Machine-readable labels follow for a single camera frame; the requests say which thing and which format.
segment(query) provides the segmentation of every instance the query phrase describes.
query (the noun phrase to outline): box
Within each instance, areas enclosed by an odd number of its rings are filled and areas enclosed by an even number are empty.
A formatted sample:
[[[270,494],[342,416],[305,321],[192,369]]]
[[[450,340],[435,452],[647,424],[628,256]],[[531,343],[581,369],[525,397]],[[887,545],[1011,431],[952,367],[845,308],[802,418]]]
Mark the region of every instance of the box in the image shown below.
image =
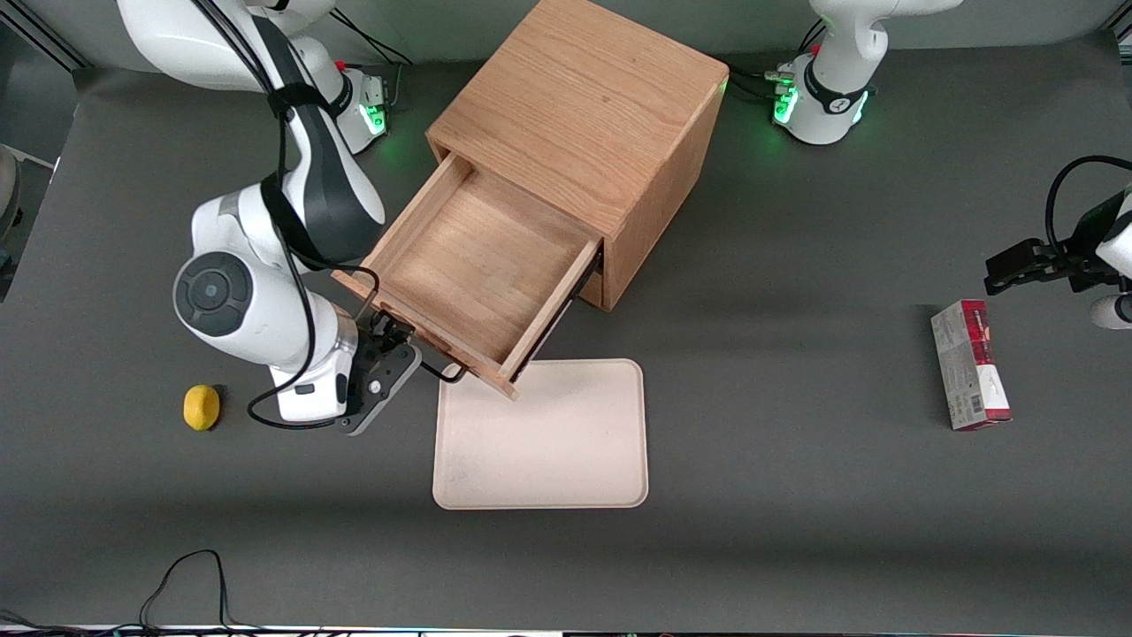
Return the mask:
[[[1010,421],[1010,404],[990,355],[986,301],[960,300],[936,313],[932,334],[951,429],[976,431]]]
[[[429,127],[439,166],[362,261],[374,304],[515,398],[575,295],[624,294],[700,177],[727,77],[592,2],[541,0]]]

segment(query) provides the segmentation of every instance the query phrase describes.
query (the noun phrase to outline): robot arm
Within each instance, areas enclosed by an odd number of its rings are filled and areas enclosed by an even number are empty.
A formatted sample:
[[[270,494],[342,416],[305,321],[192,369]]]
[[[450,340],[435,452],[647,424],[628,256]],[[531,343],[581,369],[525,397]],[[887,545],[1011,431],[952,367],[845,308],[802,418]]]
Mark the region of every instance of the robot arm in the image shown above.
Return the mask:
[[[889,34],[881,20],[926,16],[953,9],[963,0],[811,0],[829,25],[821,51],[803,52],[778,71],[791,86],[774,112],[774,122],[807,144],[832,144],[860,120],[866,86],[884,54]]]
[[[282,33],[293,48],[295,61],[331,105],[329,114],[351,153],[360,153],[385,132],[385,84],[380,78],[358,69],[340,70],[326,48],[312,37],[288,37],[325,16],[334,0],[291,0],[278,11],[271,8],[277,2],[265,0],[214,1],[225,15],[239,16],[239,28],[254,36],[257,44],[265,43],[256,26],[264,20],[276,27],[274,33]],[[201,88],[264,91],[197,8],[196,0],[118,0],[118,10],[130,40],[162,72]],[[272,35],[268,40],[278,37]]]
[[[1089,309],[1095,325],[1108,330],[1132,329],[1132,183],[1108,197],[1078,221],[1073,233],[1057,239],[1053,227],[1054,201],[1065,177],[1086,163],[1107,163],[1132,170],[1132,162],[1106,155],[1074,160],[1054,179],[1046,203],[1046,238],[1022,240],[986,261],[987,293],[1014,285],[1069,278],[1073,292],[1097,285],[1116,285],[1121,293],[1097,299]]]
[[[299,279],[306,268],[290,252],[312,264],[352,260],[372,249],[385,222],[381,200],[328,104],[312,96],[320,92],[309,88],[316,79],[301,51],[265,9],[240,0],[119,0],[119,7],[143,53],[170,75],[212,88],[271,91],[299,148],[298,165],[282,184],[273,174],[194,213],[194,253],[173,284],[181,322],[213,347],[267,365],[283,420],[324,424],[346,415],[354,418],[351,432],[360,433],[419,364],[420,353],[408,339],[376,344],[368,327],[359,329]],[[209,8],[221,14],[233,45],[205,17]],[[163,35],[148,35],[155,32]],[[178,42],[186,43],[180,52]],[[251,68],[237,44],[247,46]],[[370,386],[368,377],[393,353],[402,360],[398,373],[384,368],[385,387],[378,384],[367,396],[359,388]]]

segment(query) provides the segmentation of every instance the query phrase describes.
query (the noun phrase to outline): lemon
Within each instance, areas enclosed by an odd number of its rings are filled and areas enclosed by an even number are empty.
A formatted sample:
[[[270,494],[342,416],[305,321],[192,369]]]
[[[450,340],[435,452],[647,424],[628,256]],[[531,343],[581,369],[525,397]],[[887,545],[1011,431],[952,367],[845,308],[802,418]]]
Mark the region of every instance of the lemon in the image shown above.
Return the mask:
[[[198,432],[208,431],[220,418],[220,394],[209,386],[185,393],[185,422]]]

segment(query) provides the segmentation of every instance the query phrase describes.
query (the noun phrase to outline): beige tray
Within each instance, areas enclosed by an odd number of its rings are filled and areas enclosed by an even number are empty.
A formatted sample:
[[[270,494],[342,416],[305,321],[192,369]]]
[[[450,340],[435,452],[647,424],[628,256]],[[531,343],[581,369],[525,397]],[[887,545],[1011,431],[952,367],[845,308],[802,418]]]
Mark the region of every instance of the beige tray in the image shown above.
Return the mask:
[[[511,402],[470,376],[440,384],[437,505],[608,509],[644,501],[644,381],[636,363],[534,361],[516,389],[520,398]]]

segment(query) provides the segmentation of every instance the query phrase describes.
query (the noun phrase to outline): gray tablecloth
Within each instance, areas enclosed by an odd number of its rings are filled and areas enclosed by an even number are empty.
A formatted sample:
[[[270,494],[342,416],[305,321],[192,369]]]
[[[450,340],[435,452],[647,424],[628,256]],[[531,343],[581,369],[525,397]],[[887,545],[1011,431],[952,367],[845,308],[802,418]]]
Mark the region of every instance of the gray tablecloth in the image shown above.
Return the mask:
[[[174,558],[211,546],[250,622],[1127,634],[1132,339],[1090,326],[1096,294],[1064,283],[993,299],[1015,421],[961,434],[927,322],[1041,233],[1063,164],[1132,153],[1117,64],[1110,35],[893,52],[859,128],[824,148],[726,100],[624,300],[576,304],[540,355],[644,369],[648,501],[474,514],[431,501],[428,376],[358,439],[273,431],[241,413],[266,370],[178,324],[192,209],[272,170],[263,98],[86,75],[0,305],[0,605],[128,621]],[[360,158],[391,213],[473,71],[405,72],[391,136]],[[1082,169],[1062,227],[1126,179]],[[213,433],[181,422],[196,384],[230,388]],[[213,621],[209,569],[187,565],[156,620]]]

